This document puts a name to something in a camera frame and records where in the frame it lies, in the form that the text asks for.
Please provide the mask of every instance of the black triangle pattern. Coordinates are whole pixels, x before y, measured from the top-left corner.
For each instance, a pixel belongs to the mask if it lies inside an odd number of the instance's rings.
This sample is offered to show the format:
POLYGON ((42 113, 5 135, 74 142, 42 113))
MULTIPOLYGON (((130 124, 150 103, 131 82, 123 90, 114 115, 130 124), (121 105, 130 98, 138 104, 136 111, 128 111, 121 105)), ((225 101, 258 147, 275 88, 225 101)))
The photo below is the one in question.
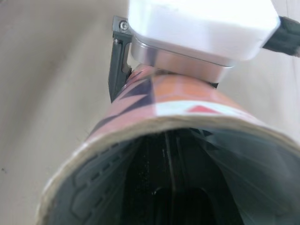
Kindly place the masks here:
POLYGON ((152 79, 148 78, 146 81, 142 82, 141 84, 134 87, 132 90, 130 90, 126 95, 124 95, 121 99, 129 98, 132 96, 139 96, 139 95, 145 95, 142 99, 138 100, 137 102, 134 102, 132 105, 127 107, 125 110, 123 110, 120 114, 107 117, 104 120, 101 120, 95 128, 92 130, 90 136, 95 133, 99 128, 104 126, 105 124, 109 123, 110 121, 114 120, 115 118, 128 113, 134 109, 141 108, 147 105, 151 105, 154 102, 154 98, 152 96, 152 79))

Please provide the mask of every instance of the black metal bracket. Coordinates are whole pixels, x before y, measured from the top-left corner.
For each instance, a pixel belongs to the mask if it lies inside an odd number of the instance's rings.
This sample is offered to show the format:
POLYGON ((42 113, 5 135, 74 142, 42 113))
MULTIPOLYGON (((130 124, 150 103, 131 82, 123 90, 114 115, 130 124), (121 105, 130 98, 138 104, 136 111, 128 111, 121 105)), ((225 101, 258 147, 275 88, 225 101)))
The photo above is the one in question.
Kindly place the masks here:
POLYGON ((113 102, 119 91, 124 87, 131 74, 131 67, 127 64, 129 46, 132 33, 126 18, 115 16, 112 24, 113 44, 110 71, 108 77, 109 94, 113 102))

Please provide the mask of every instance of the red triangle pattern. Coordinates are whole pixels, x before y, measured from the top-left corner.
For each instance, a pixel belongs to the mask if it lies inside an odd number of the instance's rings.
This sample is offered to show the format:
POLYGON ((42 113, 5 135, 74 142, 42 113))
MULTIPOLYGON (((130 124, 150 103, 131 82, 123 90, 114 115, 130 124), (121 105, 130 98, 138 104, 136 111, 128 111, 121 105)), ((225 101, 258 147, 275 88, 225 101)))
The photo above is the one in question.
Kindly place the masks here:
POLYGON ((195 106, 195 107, 189 109, 187 112, 188 113, 213 113, 213 114, 221 114, 221 113, 219 113, 217 111, 214 111, 212 109, 209 109, 209 108, 201 106, 201 105, 195 106))

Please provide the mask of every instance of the black cable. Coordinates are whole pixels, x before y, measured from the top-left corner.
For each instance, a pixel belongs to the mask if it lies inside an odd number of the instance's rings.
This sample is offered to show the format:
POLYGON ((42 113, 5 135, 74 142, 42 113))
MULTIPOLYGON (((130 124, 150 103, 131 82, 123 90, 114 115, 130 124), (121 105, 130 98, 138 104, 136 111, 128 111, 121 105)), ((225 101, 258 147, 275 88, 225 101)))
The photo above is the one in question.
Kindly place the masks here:
POLYGON ((280 27, 263 48, 300 57, 300 23, 287 17, 280 17, 280 27))

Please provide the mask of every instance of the beige background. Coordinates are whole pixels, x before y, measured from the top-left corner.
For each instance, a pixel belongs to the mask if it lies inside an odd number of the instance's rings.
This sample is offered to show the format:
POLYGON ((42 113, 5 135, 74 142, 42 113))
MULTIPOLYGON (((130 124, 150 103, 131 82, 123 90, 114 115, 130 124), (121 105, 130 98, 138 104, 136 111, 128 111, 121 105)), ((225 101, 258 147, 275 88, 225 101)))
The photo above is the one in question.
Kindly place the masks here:
MULTIPOLYGON (((300 0, 273 2, 300 21, 300 0)), ((2 0, 1 225, 33 223, 47 179, 104 115, 112 19, 126 14, 125 0, 2 0)), ((298 87, 300 59, 262 50, 220 90, 297 139, 298 87)))

